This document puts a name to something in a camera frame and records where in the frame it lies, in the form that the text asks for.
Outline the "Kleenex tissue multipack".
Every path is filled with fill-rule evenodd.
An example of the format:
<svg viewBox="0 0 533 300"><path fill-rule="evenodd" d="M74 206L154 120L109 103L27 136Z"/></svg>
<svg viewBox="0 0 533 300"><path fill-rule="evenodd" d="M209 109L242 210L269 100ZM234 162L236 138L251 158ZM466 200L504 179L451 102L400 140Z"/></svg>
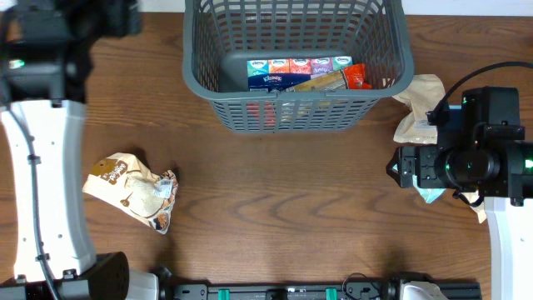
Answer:
<svg viewBox="0 0 533 300"><path fill-rule="evenodd" d="M352 58L349 56L249 60L247 61L248 88L251 92L281 91L342 70L352 64Z"/></svg>

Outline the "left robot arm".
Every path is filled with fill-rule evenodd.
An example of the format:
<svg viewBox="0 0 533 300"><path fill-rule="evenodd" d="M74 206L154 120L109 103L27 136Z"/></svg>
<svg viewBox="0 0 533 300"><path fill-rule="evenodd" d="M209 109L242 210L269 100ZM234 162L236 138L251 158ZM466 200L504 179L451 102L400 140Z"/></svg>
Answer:
<svg viewBox="0 0 533 300"><path fill-rule="evenodd" d="M135 1L17 0L1 16L1 122L12 157L17 257L4 299L149 299L155 274L96 253L82 197L91 49L141 30Z"/></svg>

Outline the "orange spaghetti packet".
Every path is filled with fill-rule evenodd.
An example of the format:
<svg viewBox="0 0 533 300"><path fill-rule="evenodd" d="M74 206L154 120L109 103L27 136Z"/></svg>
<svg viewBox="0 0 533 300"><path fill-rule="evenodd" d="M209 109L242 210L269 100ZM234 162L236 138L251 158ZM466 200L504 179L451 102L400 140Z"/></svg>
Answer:
<svg viewBox="0 0 533 300"><path fill-rule="evenodd" d="M248 87L252 91L279 92L330 92L340 89L372 89L366 82L366 65L358 63L342 67L338 71L327 74L292 74L269 73L254 75L248 78ZM281 105L280 122L289 123L293 117L304 117L311 112L311 103L303 102L296 108L293 102L284 102Z"/></svg>

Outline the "grey plastic basket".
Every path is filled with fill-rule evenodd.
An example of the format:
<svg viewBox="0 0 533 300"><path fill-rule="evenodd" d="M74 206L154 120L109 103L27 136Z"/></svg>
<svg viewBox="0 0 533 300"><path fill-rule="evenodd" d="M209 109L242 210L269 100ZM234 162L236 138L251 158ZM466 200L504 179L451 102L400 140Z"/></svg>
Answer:
<svg viewBox="0 0 533 300"><path fill-rule="evenodd" d="M367 90L266 92L248 87L247 62L348 56ZM406 16L388 0L188 0L182 76L236 133L339 131L414 77Z"/></svg>

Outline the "cream brown snack bag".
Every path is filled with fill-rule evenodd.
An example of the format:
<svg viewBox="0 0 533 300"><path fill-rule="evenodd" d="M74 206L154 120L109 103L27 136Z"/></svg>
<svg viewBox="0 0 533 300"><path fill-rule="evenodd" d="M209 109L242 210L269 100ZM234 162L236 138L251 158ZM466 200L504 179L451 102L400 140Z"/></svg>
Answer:
<svg viewBox="0 0 533 300"><path fill-rule="evenodd" d="M97 162L82 188L160 234L170 227L177 190L173 171L157 175L135 155L122 152Z"/></svg>

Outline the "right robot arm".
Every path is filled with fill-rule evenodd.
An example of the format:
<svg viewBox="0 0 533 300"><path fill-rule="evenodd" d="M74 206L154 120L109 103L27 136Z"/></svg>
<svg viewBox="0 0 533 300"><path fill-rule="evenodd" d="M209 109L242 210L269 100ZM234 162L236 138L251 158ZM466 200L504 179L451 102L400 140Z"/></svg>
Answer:
<svg viewBox="0 0 533 300"><path fill-rule="evenodd" d="M386 166L401 188L444 188L483 207L491 239L491 294L532 297L532 145L521 126L513 87L463 92L461 105L442 99L427 114L434 145L398 147Z"/></svg>

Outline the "beige paper pouch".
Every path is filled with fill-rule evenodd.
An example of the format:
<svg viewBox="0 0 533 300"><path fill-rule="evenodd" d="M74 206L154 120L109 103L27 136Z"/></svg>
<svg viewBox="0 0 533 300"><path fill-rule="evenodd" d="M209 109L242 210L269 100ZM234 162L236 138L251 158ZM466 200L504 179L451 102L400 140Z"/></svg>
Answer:
<svg viewBox="0 0 533 300"><path fill-rule="evenodd" d="M436 144L436 126L428 123L426 113L432 111L445 94L444 85L435 74L415 75L407 89L393 96L411 110L400 121L393 140L397 143Z"/></svg>

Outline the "brown white snack bag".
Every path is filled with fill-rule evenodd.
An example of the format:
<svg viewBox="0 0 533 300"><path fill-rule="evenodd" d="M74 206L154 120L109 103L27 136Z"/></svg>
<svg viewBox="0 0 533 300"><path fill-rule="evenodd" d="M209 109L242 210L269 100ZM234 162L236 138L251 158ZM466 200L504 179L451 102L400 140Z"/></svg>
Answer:
<svg viewBox="0 0 533 300"><path fill-rule="evenodd" d="M453 197L467 204L476 213L479 223L483 223L487 219L484 198L478 192L455 191Z"/></svg>

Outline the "teal snack packet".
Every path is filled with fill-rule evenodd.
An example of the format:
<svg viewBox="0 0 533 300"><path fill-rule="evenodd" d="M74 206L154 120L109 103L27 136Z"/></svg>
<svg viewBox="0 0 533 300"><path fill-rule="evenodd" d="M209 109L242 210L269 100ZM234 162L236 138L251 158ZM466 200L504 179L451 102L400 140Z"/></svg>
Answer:
<svg viewBox="0 0 533 300"><path fill-rule="evenodd" d="M423 198L425 203L431 204L445 191L444 188L424 188L418 184L418 176L415 172L400 171L397 163L389 163L386 173L395 180L400 188L414 188Z"/></svg>

